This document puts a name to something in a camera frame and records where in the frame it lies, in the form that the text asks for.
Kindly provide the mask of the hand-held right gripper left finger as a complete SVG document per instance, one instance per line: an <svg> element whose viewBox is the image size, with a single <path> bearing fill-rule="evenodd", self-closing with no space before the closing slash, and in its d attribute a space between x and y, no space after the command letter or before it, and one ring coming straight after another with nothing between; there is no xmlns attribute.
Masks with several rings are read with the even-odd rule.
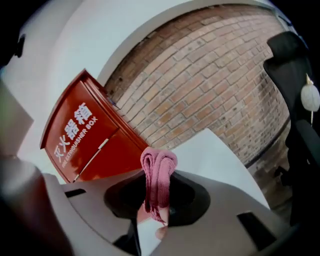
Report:
<svg viewBox="0 0 320 256"><path fill-rule="evenodd" d="M104 204L122 219L136 219L146 197L146 176L139 172L111 187L104 193Z"/></svg>

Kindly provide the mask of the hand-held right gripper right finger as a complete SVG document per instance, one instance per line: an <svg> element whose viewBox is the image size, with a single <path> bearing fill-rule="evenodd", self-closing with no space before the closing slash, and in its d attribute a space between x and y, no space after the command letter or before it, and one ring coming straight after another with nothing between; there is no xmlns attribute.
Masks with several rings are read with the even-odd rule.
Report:
<svg viewBox="0 0 320 256"><path fill-rule="evenodd" d="M207 189L195 182L194 175L176 171L170 177L169 227L192 225L208 210L211 196Z"/></svg>

